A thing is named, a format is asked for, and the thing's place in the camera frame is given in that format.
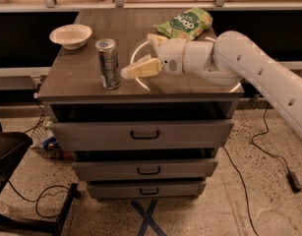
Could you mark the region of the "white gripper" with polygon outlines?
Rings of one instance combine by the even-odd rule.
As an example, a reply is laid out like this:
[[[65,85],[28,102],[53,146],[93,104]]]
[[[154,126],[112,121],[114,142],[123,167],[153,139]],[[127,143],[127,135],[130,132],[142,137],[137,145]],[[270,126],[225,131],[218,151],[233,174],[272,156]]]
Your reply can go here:
[[[145,78],[158,75],[162,71],[167,74],[180,75],[183,73],[183,55],[186,39],[171,38],[149,33],[147,35],[148,43],[154,50],[158,49],[157,57],[152,58],[146,55],[140,58],[137,62],[121,70],[123,79]]]

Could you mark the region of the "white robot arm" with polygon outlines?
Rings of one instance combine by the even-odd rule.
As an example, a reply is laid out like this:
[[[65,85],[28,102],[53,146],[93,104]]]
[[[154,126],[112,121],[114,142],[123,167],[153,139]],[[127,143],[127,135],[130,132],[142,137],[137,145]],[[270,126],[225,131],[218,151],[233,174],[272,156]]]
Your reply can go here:
[[[224,86],[249,82],[302,139],[302,78],[268,56],[238,31],[212,40],[188,41],[150,33],[154,57],[146,55],[121,71],[124,79],[156,76],[160,72],[193,73]]]

